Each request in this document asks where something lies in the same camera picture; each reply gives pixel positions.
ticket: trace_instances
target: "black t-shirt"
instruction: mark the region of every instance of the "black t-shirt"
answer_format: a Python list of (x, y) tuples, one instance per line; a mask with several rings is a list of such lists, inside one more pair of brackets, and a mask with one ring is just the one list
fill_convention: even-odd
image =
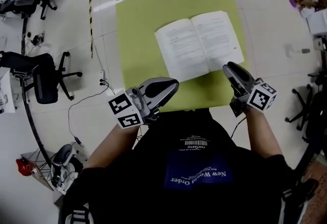
[(292, 170), (237, 147), (208, 110), (162, 114), (135, 149), (107, 168), (82, 170), (61, 218), (88, 203), (95, 223), (278, 223)]

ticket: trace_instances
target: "red object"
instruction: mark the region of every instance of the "red object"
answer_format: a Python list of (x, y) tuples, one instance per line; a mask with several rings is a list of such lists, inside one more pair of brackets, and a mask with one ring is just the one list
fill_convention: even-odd
[(16, 160), (18, 171), (24, 176), (32, 175), (32, 169), (27, 160), (17, 159)]

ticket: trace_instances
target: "forearm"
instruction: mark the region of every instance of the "forearm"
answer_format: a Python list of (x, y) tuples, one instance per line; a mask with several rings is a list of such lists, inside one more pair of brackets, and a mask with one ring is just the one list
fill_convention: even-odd
[(116, 125), (91, 154), (86, 168), (107, 167), (122, 153), (133, 148), (139, 127), (121, 129)]
[(251, 150), (264, 158), (282, 154), (265, 115), (253, 108), (248, 108), (245, 114)]

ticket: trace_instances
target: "person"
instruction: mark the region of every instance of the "person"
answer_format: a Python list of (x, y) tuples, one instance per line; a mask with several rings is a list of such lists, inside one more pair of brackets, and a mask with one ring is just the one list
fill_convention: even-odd
[(94, 223), (278, 223), (292, 169), (264, 114), (245, 114), (250, 151), (209, 109), (160, 114), (134, 149), (139, 127), (116, 125), (67, 191), (59, 223), (85, 204)]

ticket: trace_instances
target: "white tiled floor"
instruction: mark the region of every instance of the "white tiled floor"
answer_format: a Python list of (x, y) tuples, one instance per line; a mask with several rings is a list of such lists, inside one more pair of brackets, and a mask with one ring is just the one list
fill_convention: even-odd
[[(68, 131), (67, 113), (71, 104), (82, 98), (99, 93), (99, 72), (105, 70), (106, 78), (115, 90), (124, 87), (116, 40), (115, 5), (122, 0), (92, 0), (92, 27), (95, 46), (94, 58), (90, 58), (89, 0), (55, 0), (57, 11), (48, 10), (46, 20), (39, 19), (40, 9), (30, 18), (28, 31), (32, 35), (45, 31), (45, 43), (35, 52), (48, 52), (60, 61), (63, 51), (71, 53), (66, 71), (82, 71), (82, 78), (69, 78), (67, 83), (75, 99), (70, 102), (59, 89), (59, 100), (55, 104), (40, 105), (30, 91), (30, 106), (39, 135), (45, 147), (56, 151), (61, 145), (73, 140)], [(306, 22), (288, 0), (236, 0), (242, 20), (250, 72), (278, 90), (278, 98), (267, 112), (267, 118), (282, 147), (287, 162), (295, 167), (306, 144), (296, 124), (284, 122), (299, 109), (292, 88), (305, 86), (308, 71), (314, 71), (320, 60), (313, 51), (312, 38)], [(287, 57), (285, 44), (291, 44), (295, 51), (309, 48), (305, 55)], [(114, 126), (109, 115), (105, 93), (83, 101), (71, 109), (71, 129), (91, 153)], [(235, 118), (228, 106), (211, 108), (213, 117), (232, 133), (240, 118)], [(247, 126), (238, 127), (234, 141), (249, 148)]]

